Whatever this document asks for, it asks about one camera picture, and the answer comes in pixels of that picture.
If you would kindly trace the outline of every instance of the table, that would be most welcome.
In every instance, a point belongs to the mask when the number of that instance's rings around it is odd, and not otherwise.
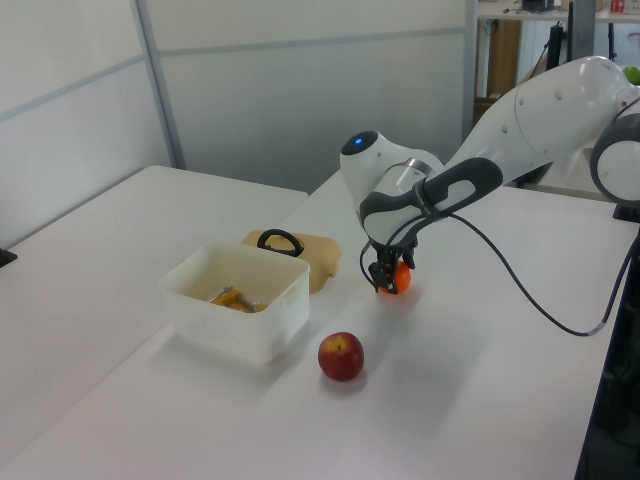
[[[550,10],[544,13],[525,12],[516,13],[521,3],[514,0],[497,0],[495,2],[478,2],[479,20],[540,20],[540,21],[563,21],[566,22],[568,12],[563,10]],[[622,13],[609,13],[609,2],[605,7],[596,12],[596,23],[640,23],[639,15],[628,15]]]
[[[11,250],[0,269],[0,468],[168,320],[160,276],[270,228],[306,193],[149,167]]]
[[[280,225],[335,238],[343,260],[279,362],[236,363],[167,324],[0,479],[572,479],[613,320],[591,338],[561,332],[452,219],[421,232],[409,291],[375,295],[350,205],[337,173]],[[502,187],[460,215],[552,314],[590,329],[637,229],[612,212]],[[364,373],[346,384],[316,360],[339,330],[365,348]]]

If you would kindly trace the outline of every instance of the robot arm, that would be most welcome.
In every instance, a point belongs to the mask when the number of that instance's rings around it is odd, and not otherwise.
[[[617,65],[591,57],[550,70],[502,97],[445,167],[433,155],[395,145],[376,132],[350,138],[340,165],[378,253],[369,267],[376,291],[397,292],[400,257],[414,268],[419,230],[601,133],[592,156],[596,185],[609,198],[640,206],[640,114],[625,111],[638,98],[640,88]],[[629,118],[613,122],[622,112]]]

